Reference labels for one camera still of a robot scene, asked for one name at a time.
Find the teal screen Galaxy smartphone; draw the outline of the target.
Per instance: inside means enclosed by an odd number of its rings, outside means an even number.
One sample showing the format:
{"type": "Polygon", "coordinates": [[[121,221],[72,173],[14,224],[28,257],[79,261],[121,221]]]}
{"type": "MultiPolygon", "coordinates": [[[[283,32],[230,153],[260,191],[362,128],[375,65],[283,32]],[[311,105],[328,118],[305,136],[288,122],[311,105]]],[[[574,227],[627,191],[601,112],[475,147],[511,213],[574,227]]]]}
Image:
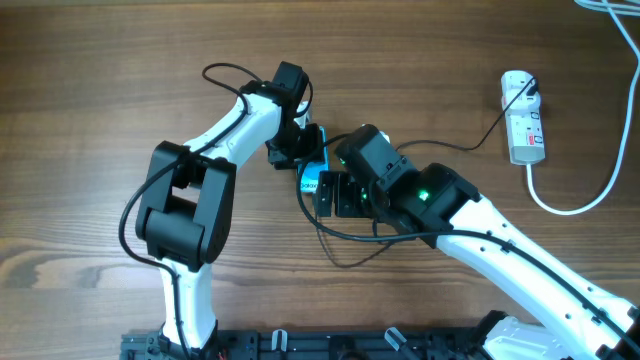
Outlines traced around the teal screen Galaxy smartphone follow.
{"type": "MultiPolygon", "coordinates": [[[[302,129],[300,138],[300,150],[296,157],[304,160],[314,150],[326,141],[325,130],[317,124],[308,124],[302,129]]],[[[302,193],[314,193],[318,187],[319,176],[322,171],[329,170],[328,150],[324,147],[306,166],[301,177],[300,190],[302,193]]]]}

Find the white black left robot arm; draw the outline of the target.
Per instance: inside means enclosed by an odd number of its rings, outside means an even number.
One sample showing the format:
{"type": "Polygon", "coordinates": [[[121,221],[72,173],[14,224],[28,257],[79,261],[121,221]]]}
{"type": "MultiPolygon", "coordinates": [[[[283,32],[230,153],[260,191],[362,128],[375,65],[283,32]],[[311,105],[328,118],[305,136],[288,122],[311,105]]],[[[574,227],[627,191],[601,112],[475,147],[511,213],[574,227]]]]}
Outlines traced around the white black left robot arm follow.
{"type": "Polygon", "coordinates": [[[281,62],[272,80],[254,76],[232,92],[235,104],[210,129],[154,149],[131,198],[139,206],[135,232],[147,246],[144,260],[162,274],[159,351],[176,359],[214,354],[212,264],[229,236],[238,170],[260,147],[275,169],[295,169],[316,159],[323,141],[310,121],[313,86],[300,66],[281,62]]]}

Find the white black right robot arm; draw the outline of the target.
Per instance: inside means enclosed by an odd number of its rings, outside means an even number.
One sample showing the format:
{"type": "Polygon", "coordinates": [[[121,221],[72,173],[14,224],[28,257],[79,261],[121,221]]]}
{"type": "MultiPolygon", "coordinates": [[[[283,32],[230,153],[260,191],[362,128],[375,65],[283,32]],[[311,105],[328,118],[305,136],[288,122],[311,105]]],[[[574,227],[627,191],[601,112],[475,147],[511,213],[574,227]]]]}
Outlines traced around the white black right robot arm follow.
{"type": "Polygon", "coordinates": [[[591,283],[513,226],[452,169],[417,170],[373,125],[333,139],[343,176],[359,190],[360,216],[396,230],[385,242],[420,239],[468,265],[537,324],[490,312],[474,329],[488,359],[636,359],[639,309],[591,283]]]}

